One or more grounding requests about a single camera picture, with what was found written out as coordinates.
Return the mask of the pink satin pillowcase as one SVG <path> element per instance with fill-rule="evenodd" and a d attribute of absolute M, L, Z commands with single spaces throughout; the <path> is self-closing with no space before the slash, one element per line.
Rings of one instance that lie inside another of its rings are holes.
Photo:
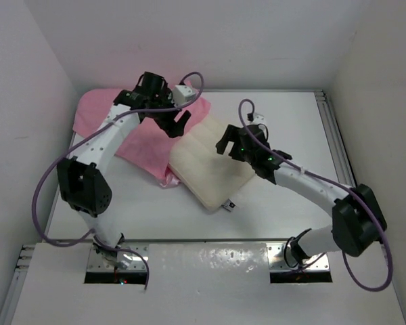
<path fill-rule="evenodd" d="M 119 93 L 120 89 L 86 92 L 78 102 L 73 131 L 84 138 L 97 131 Z M 180 137 L 168 137 L 154 120 L 146 118 L 127 136 L 116 155 L 147 171 L 163 188 L 173 188 L 180 181 L 168 164 L 171 150 L 179 140 Z"/>

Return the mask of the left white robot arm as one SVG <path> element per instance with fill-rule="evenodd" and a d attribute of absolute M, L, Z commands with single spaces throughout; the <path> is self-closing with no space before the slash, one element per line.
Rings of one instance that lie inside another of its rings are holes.
<path fill-rule="evenodd" d="M 166 80 L 151 72 L 143 73 L 134 90 L 123 89 L 98 130 L 84 139 L 84 150 L 67 154 L 57 164 L 62 200 L 87 224 L 99 245 L 115 249 L 122 233 L 113 218 L 104 214 L 112 203 L 112 190 L 104 174 L 130 132 L 150 118 L 169 138 L 181 137 L 191 113 L 187 107 L 200 91 L 181 81 L 169 88 Z"/>

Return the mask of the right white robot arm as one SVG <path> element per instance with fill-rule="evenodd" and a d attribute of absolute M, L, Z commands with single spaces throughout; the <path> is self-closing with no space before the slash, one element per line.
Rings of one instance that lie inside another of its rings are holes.
<path fill-rule="evenodd" d="M 381 239 L 380 232 L 386 230 L 387 223 L 368 186 L 343 190 L 301 172 L 292 166 L 289 154 L 270 149 L 264 131 L 257 125 L 228 125 L 216 144 L 217 153 L 223 154 L 229 142 L 233 144 L 229 153 L 232 159 L 248 163 L 260 178 L 296 192 L 331 217 L 331 225 L 307 229 L 291 239 L 284 253 L 290 267 L 330 251 L 358 257 L 372 242 Z"/>

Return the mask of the cream white pillow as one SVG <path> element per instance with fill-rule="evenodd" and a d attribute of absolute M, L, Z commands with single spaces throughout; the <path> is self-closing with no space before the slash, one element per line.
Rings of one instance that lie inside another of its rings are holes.
<path fill-rule="evenodd" d="M 207 115 L 171 149 L 168 166 L 210 213 L 220 208 L 252 177 L 252 168 L 226 154 L 216 144 L 227 125 Z"/>

